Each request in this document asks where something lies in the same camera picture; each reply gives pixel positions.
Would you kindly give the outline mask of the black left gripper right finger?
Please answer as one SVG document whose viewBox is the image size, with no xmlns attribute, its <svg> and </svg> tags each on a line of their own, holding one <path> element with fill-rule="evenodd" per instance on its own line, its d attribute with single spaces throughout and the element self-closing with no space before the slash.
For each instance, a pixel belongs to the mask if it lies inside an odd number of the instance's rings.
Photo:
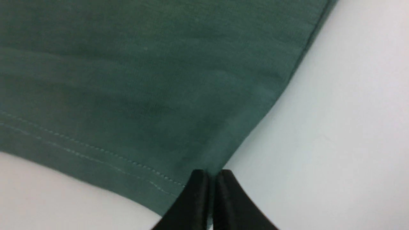
<svg viewBox="0 0 409 230">
<path fill-rule="evenodd" d="M 213 203 L 214 230 L 277 230 L 237 181 L 231 170 L 216 176 Z"/>
</svg>

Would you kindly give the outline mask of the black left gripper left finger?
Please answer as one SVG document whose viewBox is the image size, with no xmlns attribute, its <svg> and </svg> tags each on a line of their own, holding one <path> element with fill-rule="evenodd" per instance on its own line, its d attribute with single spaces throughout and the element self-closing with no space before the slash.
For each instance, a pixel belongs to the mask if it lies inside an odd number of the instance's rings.
<svg viewBox="0 0 409 230">
<path fill-rule="evenodd" d="M 206 171 L 195 169 L 171 208 L 154 230 L 206 230 L 210 179 Z"/>
</svg>

